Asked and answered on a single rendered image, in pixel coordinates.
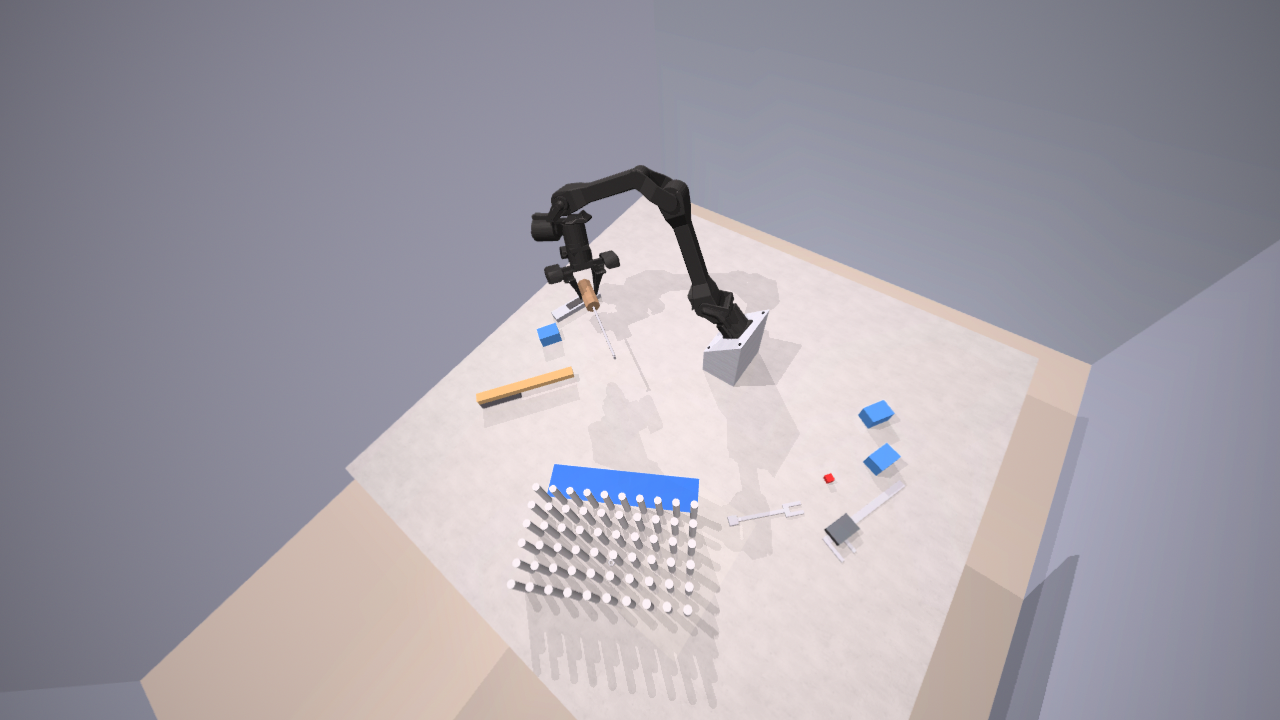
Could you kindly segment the wooden-handled metal rod tool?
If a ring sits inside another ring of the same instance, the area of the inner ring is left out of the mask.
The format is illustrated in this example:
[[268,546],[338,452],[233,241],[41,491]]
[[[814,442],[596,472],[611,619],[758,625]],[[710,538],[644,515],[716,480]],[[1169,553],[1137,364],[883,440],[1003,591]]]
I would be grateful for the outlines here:
[[600,318],[596,314],[596,310],[598,310],[598,307],[600,307],[600,304],[599,304],[599,301],[596,299],[596,293],[593,290],[593,284],[588,279],[579,281],[579,290],[580,290],[580,292],[582,295],[582,302],[585,304],[588,311],[590,311],[590,313],[594,311],[595,313],[596,320],[599,322],[599,324],[602,327],[602,331],[603,331],[603,334],[605,336],[605,341],[607,341],[607,343],[608,343],[608,346],[611,348],[611,354],[613,355],[613,357],[616,360],[614,351],[613,351],[613,348],[611,346],[611,342],[609,342],[609,340],[608,340],[608,337],[605,334],[605,331],[603,328],[603,325],[602,325]]

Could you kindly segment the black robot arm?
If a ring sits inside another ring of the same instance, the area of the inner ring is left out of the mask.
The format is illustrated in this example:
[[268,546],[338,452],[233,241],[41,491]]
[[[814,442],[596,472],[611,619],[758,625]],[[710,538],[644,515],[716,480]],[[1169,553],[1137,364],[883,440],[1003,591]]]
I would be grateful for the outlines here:
[[628,190],[637,190],[655,204],[673,228],[692,282],[687,295],[691,310],[716,324],[723,340],[739,340],[753,320],[748,320],[739,305],[733,304],[733,293],[719,290],[707,272],[692,227],[689,186],[684,181],[673,181],[668,176],[637,165],[599,181],[564,184],[552,193],[549,213],[532,214],[532,240],[559,241],[562,236],[564,243],[580,243],[588,240],[585,223],[593,217],[584,210],[579,214],[572,213],[589,202]]

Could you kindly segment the blue rectangular block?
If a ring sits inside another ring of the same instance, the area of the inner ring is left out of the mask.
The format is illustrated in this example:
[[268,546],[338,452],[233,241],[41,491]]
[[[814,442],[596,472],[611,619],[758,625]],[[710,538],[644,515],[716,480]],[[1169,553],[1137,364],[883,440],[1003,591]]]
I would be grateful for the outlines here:
[[869,429],[870,427],[876,427],[879,425],[881,423],[888,421],[890,418],[893,416],[893,414],[895,414],[893,410],[883,400],[878,404],[863,407],[861,413],[859,413],[858,416],[861,418],[861,421]]
[[557,328],[556,323],[553,323],[550,325],[544,325],[544,327],[539,328],[538,329],[538,336],[539,336],[539,340],[541,341],[543,347],[545,347],[548,345],[554,345],[554,343],[562,341],[561,340],[561,333],[559,333],[559,331]]
[[899,460],[899,454],[887,443],[872,454],[864,464],[877,475]]

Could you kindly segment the blue flat strip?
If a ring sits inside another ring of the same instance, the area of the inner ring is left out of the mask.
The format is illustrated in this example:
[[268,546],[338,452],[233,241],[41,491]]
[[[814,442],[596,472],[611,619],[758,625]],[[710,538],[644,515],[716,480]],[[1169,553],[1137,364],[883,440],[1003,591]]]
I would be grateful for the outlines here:
[[556,486],[564,498],[570,498],[566,489],[572,487],[584,501],[588,498],[582,491],[590,489],[596,502],[602,503],[605,503],[602,491],[607,491],[612,502],[620,505],[618,495],[625,493],[630,506],[637,506],[636,496],[643,495],[646,509],[655,509],[654,498],[660,497],[663,510],[673,511],[672,501],[678,498],[680,511],[690,512],[691,502],[698,501],[699,479],[554,464],[550,486]]

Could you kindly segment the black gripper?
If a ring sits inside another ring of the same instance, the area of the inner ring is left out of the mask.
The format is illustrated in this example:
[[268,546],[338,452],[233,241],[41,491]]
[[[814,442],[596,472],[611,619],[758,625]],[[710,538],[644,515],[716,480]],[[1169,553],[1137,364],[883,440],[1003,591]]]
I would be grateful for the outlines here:
[[562,281],[564,281],[564,284],[570,283],[581,300],[582,295],[579,290],[577,281],[573,277],[573,272],[582,272],[591,268],[593,287],[594,292],[598,293],[602,275],[605,274],[605,268],[613,269],[620,266],[620,258],[612,250],[599,252],[599,258],[593,259],[588,240],[580,243],[564,243],[564,246],[568,254],[570,266],[561,268],[559,264],[545,266],[544,272],[547,281],[549,284],[556,284]]

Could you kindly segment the white two-pronged fork-shaped tool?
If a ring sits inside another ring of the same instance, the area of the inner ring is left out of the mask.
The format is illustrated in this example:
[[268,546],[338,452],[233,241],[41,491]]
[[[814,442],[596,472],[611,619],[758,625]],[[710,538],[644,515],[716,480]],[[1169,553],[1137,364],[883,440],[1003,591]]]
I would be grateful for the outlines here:
[[792,503],[782,503],[783,509],[774,510],[774,511],[771,511],[771,512],[759,512],[759,514],[754,514],[754,515],[749,515],[749,516],[744,516],[744,518],[737,518],[736,515],[728,516],[730,527],[739,525],[739,521],[745,521],[745,520],[750,520],[750,519],[755,519],[755,518],[765,518],[765,516],[771,516],[771,515],[776,515],[776,514],[781,514],[781,512],[785,512],[786,518],[791,518],[791,516],[805,514],[804,510],[796,511],[796,512],[790,512],[788,507],[797,506],[797,505],[801,505],[801,502],[797,501],[797,502],[792,502]]

